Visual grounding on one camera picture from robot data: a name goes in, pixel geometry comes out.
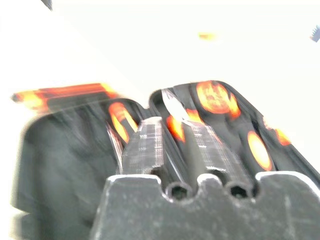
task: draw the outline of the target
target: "white surface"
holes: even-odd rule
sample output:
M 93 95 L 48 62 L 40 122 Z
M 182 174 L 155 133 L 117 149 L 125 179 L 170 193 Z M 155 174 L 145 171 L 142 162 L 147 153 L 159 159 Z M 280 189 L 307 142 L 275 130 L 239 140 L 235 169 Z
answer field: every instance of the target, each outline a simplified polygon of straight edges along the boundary
M 20 132 L 32 117 L 8 97 L 27 89 L 88 82 L 110 83 L 146 105 L 149 94 L 161 87 L 226 81 L 283 129 L 320 169 L 320 130 L 315 127 L 320 43 L 308 39 L 311 28 L 320 23 L 319 5 L 53 0 L 50 12 L 40 0 L 1 3 L 2 192 L 6 196 Z M 216 33 L 217 41 L 199 40 L 202 31 Z M 7 229 L 9 197 L 1 200 L 7 208 L 1 226 Z

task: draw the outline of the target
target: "screwdriver handle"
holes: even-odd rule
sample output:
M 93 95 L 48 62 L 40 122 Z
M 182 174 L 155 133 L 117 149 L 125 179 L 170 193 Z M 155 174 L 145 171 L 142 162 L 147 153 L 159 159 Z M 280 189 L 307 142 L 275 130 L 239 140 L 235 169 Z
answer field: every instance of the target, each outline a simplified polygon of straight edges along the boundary
M 138 130 L 138 125 L 121 102 L 113 102 L 109 108 L 114 129 L 127 144 L 130 137 Z
M 203 115 L 223 120 L 229 113 L 228 92 L 224 86 L 215 81 L 199 82 L 190 88 L 196 108 Z
M 21 91 L 14 93 L 12 100 L 24 103 L 29 109 L 47 112 L 51 108 L 72 107 L 79 99 L 91 99 L 94 96 L 115 98 L 118 94 L 105 83 L 90 83 Z
M 190 121 L 202 123 L 202 124 L 204 123 L 200 118 L 197 110 L 186 109 L 186 112 L 190 118 Z M 173 135 L 175 140 L 177 140 L 178 142 L 184 143 L 185 135 L 184 135 L 184 130 L 183 130 L 181 121 L 175 119 L 172 115 L 170 115 L 166 118 L 166 123 L 170 133 Z
M 229 98 L 229 109 L 229 122 L 239 133 L 242 143 L 239 155 L 248 170 L 253 175 L 259 172 L 275 171 L 275 164 L 264 142 L 256 133 L 252 122 L 242 115 L 237 99 L 232 93 Z

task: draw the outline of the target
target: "black and orange handle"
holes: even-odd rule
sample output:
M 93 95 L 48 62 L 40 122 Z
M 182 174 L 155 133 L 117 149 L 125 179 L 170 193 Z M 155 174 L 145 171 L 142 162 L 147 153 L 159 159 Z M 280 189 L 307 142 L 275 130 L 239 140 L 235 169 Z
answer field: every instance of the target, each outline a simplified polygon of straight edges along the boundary
M 219 82 L 205 81 L 197 83 L 191 89 L 192 93 L 206 123 L 240 155 L 243 164 L 253 175 L 276 170 L 264 142 L 256 133 L 251 120 L 242 114 L 232 92 Z
M 204 123 L 201 120 L 197 110 L 186 109 L 186 112 L 190 118 L 190 121 L 197 122 L 197 123 Z M 172 115 L 170 115 L 166 118 L 166 124 L 167 124 L 167 127 L 168 127 L 170 133 L 175 138 L 175 140 L 184 143 L 185 142 L 185 135 L 184 135 L 181 121 L 175 119 Z
M 252 122 L 242 115 L 237 99 L 232 93 L 229 94 L 229 119 L 239 133 L 242 143 L 240 156 L 248 170 L 253 175 L 259 172 L 275 171 L 275 164 L 263 140 L 256 133 Z
M 113 102 L 108 108 L 112 125 L 124 143 L 138 130 L 138 125 L 121 102 Z
M 230 97 L 229 97 L 229 108 L 230 108 L 229 116 L 232 120 L 235 120 L 238 117 L 240 117 L 241 110 L 238 106 L 238 102 L 237 102 L 236 97 L 232 93 L 230 93 Z M 274 138 L 277 139 L 277 141 L 280 145 L 285 147 L 285 146 L 288 146 L 291 144 L 291 141 L 284 134 L 284 132 L 282 130 L 280 130 L 279 128 L 272 128 L 271 126 L 269 126 L 268 123 L 266 122 L 265 118 L 263 118 L 263 124 L 264 124 L 264 127 L 269 131 L 269 133 Z
M 118 96 L 118 94 L 105 83 L 90 83 L 17 92 L 13 94 L 12 100 L 17 103 L 24 103 L 28 108 L 37 112 L 47 112 L 52 107 L 71 107 L 70 105 L 76 104 L 75 102 L 78 103 L 81 97 L 85 98 L 97 95 L 102 95 L 110 99 Z

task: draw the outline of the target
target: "black tool case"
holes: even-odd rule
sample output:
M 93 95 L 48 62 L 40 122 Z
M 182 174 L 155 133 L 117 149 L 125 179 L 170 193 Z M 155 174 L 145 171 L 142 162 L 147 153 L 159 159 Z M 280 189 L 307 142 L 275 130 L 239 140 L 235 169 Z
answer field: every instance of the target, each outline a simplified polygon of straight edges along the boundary
M 183 122 L 181 148 L 168 129 L 161 90 L 151 95 L 149 109 L 125 98 L 82 102 L 43 116 L 23 137 L 12 202 L 27 212 L 17 226 L 21 237 L 320 239 L 319 173 L 292 144 L 279 142 L 243 96 L 218 83 L 237 99 L 275 170 L 252 174 L 212 119 Z M 194 84 L 170 90 L 189 101 Z M 128 142 L 108 112 L 115 102 L 138 126 Z M 124 148 L 121 160 L 113 138 Z

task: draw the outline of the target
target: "orange handle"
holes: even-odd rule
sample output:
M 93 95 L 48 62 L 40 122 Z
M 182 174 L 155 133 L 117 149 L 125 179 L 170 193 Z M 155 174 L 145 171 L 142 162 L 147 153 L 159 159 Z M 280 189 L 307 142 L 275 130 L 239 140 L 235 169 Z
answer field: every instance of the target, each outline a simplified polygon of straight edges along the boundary
M 17 92 L 12 96 L 12 99 L 15 102 L 23 102 L 30 109 L 45 112 L 49 108 L 48 100 L 50 99 L 96 93 L 105 93 L 109 98 L 118 96 L 118 94 L 105 83 L 91 83 Z
M 274 169 L 272 160 L 269 157 L 269 154 L 267 152 L 267 149 L 265 147 L 265 144 L 261 140 L 261 138 L 256 134 L 254 131 L 249 131 L 247 135 L 247 140 L 249 143 L 249 149 L 250 153 L 254 158 L 254 160 L 258 163 L 258 165 L 261 167 L 256 167 L 254 169 L 254 166 L 252 167 L 255 172 L 261 172 L 261 170 L 264 171 L 271 171 Z
M 191 109 L 186 109 L 186 112 L 190 118 L 191 121 L 197 122 L 197 123 L 204 123 L 197 110 L 191 110 Z M 169 116 L 166 119 L 166 123 L 168 126 L 168 129 L 170 133 L 173 135 L 173 137 L 177 141 L 182 141 L 185 142 L 185 135 L 184 131 L 182 129 L 182 123 L 178 120 L 176 120 L 173 116 Z
M 138 125 L 121 102 L 109 106 L 109 113 L 116 132 L 123 141 L 129 142 L 130 136 L 138 130 Z
M 199 82 L 196 93 L 202 108 L 212 114 L 226 114 L 229 110 L 228 92 L 221 84 L 212 81 Z
M 240 108 L 238 107 L 237 99 L 235 95 L 232 93 L 230 94 L 230 99 L 229 99 L 229 109 L 230 109 L 230 116 L 232 119 L 236 119 L 241 115 Z

